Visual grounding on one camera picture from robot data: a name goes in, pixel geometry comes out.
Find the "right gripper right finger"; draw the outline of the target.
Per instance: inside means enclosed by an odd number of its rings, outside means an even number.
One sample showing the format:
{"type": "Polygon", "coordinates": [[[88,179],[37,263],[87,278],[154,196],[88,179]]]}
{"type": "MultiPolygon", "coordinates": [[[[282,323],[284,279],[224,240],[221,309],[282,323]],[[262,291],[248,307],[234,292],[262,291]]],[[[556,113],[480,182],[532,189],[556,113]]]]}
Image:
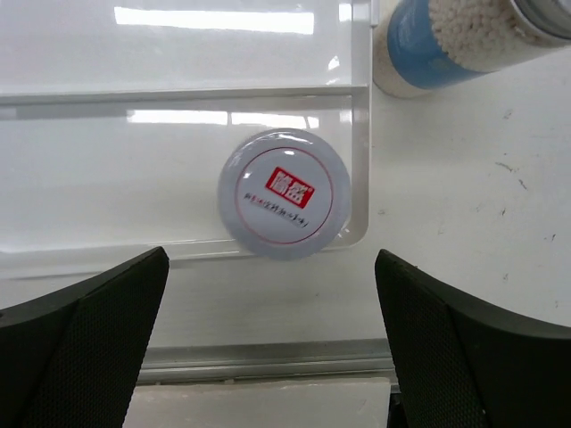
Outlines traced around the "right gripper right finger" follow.
{"type": "Polygon", "coordinates": [[[409,427],[568,427],[570,329],[435,279],[387,250],[377,295],[409,427]]]}

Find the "orange spice jar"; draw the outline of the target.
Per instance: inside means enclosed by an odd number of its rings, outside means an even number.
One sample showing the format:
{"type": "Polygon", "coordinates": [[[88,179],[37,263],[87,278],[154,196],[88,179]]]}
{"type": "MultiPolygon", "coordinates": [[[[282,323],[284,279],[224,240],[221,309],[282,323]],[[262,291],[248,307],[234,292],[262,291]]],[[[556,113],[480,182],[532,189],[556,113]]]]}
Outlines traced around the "orange spice jar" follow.
{"type": "Polygon", "coordinates": [[[221,221],[236,242],[278,260],[323,250],[352,211],[341,157],[320,136],[295,128],[245,139],[220,172],[217,196],[221,221]]]}

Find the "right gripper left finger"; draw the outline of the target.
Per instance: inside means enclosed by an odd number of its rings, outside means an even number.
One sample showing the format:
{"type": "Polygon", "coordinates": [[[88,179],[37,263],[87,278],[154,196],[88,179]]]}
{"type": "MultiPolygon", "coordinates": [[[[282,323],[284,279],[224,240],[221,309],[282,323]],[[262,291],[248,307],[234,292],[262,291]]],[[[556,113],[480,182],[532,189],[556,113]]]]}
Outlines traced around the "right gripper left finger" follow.
{"type": "Polygon", "coordinates": [[[1,311],[3,427],[121,427],[170,269],[155,248],[1,311]]]}

